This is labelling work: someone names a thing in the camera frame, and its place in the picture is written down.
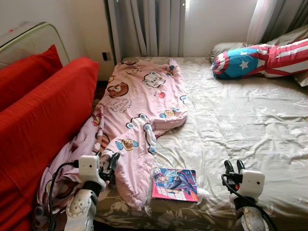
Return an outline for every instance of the magazine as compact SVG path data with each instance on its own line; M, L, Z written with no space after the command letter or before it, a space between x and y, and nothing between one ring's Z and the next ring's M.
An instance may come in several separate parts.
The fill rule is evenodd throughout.
M198 202L196 172L156 167L152 198Z

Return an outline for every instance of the gray curtain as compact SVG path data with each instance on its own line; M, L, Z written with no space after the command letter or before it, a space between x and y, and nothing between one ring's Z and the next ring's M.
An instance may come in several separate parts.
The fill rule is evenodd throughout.
M262 42L308 24L308 0L277 0Z
M116 62L182 56L185 0L108 0Z

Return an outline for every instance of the floral bedsheet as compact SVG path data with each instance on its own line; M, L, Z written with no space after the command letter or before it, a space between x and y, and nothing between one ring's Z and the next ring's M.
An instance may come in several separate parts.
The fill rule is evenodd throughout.
M134 61L139 58L128 58ZM140 58L164 63L165 57ZM233 230L234 206L222 186L224 160L265 174L259 205L280 231L308 227L308 97L291 77L214 79L205 58L174 58L189 102L183 126L157 139L154 167L194 169L198 203L151 199L132 211L116 189L101 193L96 220L114 227Z

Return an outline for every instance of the pink blanket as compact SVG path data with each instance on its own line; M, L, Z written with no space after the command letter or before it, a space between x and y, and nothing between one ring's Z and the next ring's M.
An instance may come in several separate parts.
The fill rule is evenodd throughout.
M181 126L187 113L184 83L174 60L165 65L118 64L92 117L46 168L34 214L39 222L34 226L44 229L48 222L49 187L57 167L97 150L102 158L121 154L115 171L117 190L133 210L141 210L149 191L156 139ZM64 167L53 188L53 213L72 199L79 183L78 169Z

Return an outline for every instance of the black cable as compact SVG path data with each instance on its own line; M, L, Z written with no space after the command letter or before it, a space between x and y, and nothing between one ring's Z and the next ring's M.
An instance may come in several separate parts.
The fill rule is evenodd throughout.
M61 209L52 217L52 220L51 220L51 222L49 223L49 226L48 226L48 231L53 231L53 230L54 230L53 224L54 224L54 222L56 221L57 216L58 216L60 213L62 213L62 211L65 210L65 209L66 209L66 206L64 206L63 208L61 208Z
M266 218L268 219L268 221L270 222L270 224L272 225L272 227L274 228L274 230L275 230L275 231L278 231L278 229L277 229L277 227L276 227L274 221L273 221L273 220L270 218L270 216L263 210L263 208L260 207L260 206L257 206L253 201L249 200L248 198L246 198L246 197L240 195L238 192L236 192L233 188L230 187L230 185L227 183L227 181L224 179L224 177L228 177L228 175L227 175L227 174L222 174L222 175L221 175L221 179L222 179L222 181L225 183L225 185L227 186L227 188L228 188L232 193L234 193L234 194L237 195L238 197L240 197L240 198L242 198L242 199L248 201L251 205L253 205L253 207L257 208L257 209L261 212L261 214L263 214L264 216L266 216Z
M71 165L73 167L79 167L78 166L78 160L75 160L74 162L68 162L68 163L64 163L64 164L61 164L58 169L56 170L54 176L53 176L53 179L51 181L51 186L50 186L50 189L49 189L49 221L50 221L50 225L49 227L51 228L51 222L52 222L52 190L53 190L53 185L57 179L57 175L59 174L59 171L61 170L61 168L65 165Z

